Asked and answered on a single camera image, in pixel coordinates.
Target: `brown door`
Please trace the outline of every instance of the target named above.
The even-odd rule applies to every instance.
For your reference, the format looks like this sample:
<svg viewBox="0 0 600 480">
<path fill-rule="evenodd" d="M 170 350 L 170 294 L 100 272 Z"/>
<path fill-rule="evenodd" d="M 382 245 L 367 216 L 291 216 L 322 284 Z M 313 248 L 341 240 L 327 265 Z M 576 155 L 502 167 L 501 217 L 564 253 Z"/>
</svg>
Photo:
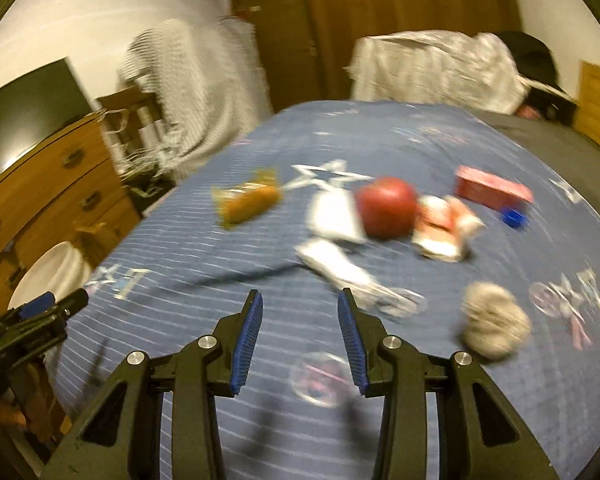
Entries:
<svg viewBox="0 0 600 480">
<path fill-rule="evenodd" d="M 323 98 L 317 49 L 306 0 L 232 0 L 253 23 L 275 111 Z"/>
</svg>

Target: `wooden cabinet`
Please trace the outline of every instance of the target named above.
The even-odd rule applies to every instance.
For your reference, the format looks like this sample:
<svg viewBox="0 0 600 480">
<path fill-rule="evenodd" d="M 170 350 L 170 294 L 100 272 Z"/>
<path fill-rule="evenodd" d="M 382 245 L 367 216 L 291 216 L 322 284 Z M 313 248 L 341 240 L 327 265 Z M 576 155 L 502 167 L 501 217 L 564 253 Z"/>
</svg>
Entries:
<svg viewBox="0 0 600 480">
<path fill-rule="evenodd" d="M 0 175 L 0 314 L 26 270 L 51 247 L 70 241 L 94 266 L 139 220 L 96 114 L 41 142 Z M 113 233 L 106 247 L 89 238 L 94 226 Z"/>
</svg>

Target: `yellow plastic wrapper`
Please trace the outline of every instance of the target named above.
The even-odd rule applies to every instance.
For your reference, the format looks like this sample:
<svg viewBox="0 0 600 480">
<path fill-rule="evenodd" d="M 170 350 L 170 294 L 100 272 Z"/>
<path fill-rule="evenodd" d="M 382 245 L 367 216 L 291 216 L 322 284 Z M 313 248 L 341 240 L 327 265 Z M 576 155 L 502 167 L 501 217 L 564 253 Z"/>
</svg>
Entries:
<svg viewBox="0 0 600 480">
<path fill-rule="evenodd" d="M 282 192 L 275 170 L 257 170 L 250 182 L 233 189 L 212 187 L 211 198 L 222 227 L 229 229 L 269 210 L 282 198 Z"/>
</svg>

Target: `drawer handle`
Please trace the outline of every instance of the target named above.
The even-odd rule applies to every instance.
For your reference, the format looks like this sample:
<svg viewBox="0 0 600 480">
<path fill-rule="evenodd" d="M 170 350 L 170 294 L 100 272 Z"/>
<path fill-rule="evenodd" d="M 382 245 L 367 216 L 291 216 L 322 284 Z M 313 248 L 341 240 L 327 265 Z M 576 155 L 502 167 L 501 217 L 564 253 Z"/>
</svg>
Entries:
<svg viewBox="0 0 600 480">
<path fill-rule="evenodd" d="M 83 158 L 83 156 L 84 156 L 84 150 L 82 148 L 78 148 L 74 152 L 69 153 L 69 155 L 67 155 L 62 160 L 62 165 L 65 168 L 70 168 L 72 166 L 75 166 L 76 164 L 78 164 L 78 162 L 80 162 L 80 160 Z"/>
<path fill-rule="evenodd" d="M 94 191 L 87 198 L 85 198 L 82 202 L 80 202 L 80 207 L 83 211 L 88 211 L 89 209 L 93 209 L 94 206 L 100 201 L 100 192 Z"/>
<path fill-rule="evenodd" d="M 18 264 L 18 268 L 13 271 L 13 274 L 8 277 L 7 285 L 11 288 L 15 288 L 20 283 L 22 277 L 26 274 L 27 269 L 22 264 Z"/>
</svg>

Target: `beige ball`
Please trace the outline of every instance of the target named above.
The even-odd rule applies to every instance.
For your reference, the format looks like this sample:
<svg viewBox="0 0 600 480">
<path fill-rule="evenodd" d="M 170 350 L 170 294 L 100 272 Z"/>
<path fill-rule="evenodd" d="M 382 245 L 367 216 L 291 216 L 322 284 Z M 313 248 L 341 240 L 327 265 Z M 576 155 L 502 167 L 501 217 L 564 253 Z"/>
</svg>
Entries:
<svg viewBox="0 0 600 480">
<path fill-rule="evenodd" d="M 487 359 L 507 357 L 531 332 L 531 320 L 516 305 L 516 298 L 495 283 L 469 285 L 463 307 L 467 325 L 462 338 L 471 350 Z"/>
</svg>

